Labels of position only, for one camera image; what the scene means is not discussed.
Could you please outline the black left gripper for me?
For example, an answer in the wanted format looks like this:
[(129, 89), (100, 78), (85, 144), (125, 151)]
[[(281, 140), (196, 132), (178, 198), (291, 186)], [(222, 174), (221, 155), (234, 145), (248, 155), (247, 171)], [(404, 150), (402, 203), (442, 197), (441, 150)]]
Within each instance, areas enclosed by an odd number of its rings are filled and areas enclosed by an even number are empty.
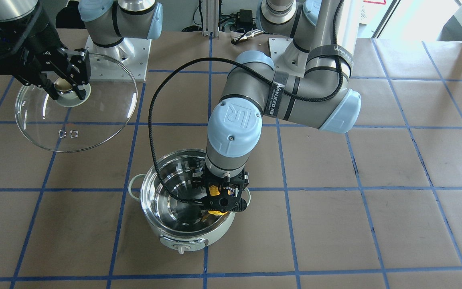
[(208, 212), (243, 212), (249, 203), (242, 198), (242, 192), (249, 185), (249, 172), (244, 169), (238, 175), (223, 177), (213, 175), (209, 169), (191, 170), (191, 186), (194, 189), (203, 188), (206, 195), (199, 199), (191, 199), (191, 203), (201, 206)]

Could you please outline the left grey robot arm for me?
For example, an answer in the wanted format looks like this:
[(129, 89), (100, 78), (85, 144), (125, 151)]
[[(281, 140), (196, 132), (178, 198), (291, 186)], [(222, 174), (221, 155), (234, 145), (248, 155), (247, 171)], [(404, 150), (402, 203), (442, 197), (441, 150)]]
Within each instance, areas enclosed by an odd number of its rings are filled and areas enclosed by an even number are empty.
[(223, 96), (207, 127), (205, 165), (192, 172), (193, 188), (206, 195), (190, 202), (215, 212), (242, 212), (249, 183), (245, 163), (257, 145), (262, 117), (346, 133), (361, 111), (361, 96), (348, 87), (354, 66), (361, 0), (263, 0), (261, 29), (286, 35), (302, 76), (281, 71), (261, 51), (245, 51), (227, 76)]

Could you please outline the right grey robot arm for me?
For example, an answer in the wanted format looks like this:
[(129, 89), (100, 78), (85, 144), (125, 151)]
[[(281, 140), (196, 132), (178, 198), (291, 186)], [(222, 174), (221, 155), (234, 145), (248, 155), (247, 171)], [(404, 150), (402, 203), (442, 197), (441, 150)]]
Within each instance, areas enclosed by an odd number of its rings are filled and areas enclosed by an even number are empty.
[[(155, 0), (81, 0), (72, 7), (69, 27), (82, 22), (96, 47), (153, 40), (162, 32), (163, 7)], [(44, 89), (61, 106), (77, 106), (90, 95), (89, 52), (69, 50), (57, 28), (40, 0), (0, 0), (0, 75)]]

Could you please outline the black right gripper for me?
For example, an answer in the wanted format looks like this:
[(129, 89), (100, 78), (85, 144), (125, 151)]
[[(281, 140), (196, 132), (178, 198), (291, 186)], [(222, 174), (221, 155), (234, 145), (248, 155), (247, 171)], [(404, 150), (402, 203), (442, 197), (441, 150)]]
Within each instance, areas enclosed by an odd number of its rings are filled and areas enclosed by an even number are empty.
[(60, 40), (49, 16), (19, 16), (10, 20), (10, 38), (15, 41), (16, 55), (11, 75), (24, 85), (44, 89), (57, 101), (59, 93), (46, 73), (56, 73), (71, 85), (70, 98), (84, 101), (91, 77), (88, 51), (70, 51)]

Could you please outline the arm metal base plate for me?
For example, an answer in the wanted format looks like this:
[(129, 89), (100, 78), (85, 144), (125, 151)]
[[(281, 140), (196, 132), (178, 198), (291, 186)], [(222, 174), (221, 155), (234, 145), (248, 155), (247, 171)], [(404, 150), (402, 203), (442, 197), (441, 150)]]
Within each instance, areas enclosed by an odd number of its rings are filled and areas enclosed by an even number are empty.
[(91, 81), (144, 82), (152, 40), (124, 38), (117, 46), (103, 48), (88, 37), (86, 48), (90, 52)]
[(347, 70), (342, 66), (347, 63), (348, 52), (340, 45), (323, 45), (306, 53), (292, 40), (283, 53), (276, 55), (286, 42), (287, 39), (269, 39), (276, 69), (271, 87), (284, 90), (292, 87), (300, 95), (318, 94), (318, 98), (326, 98), (347, 86)]

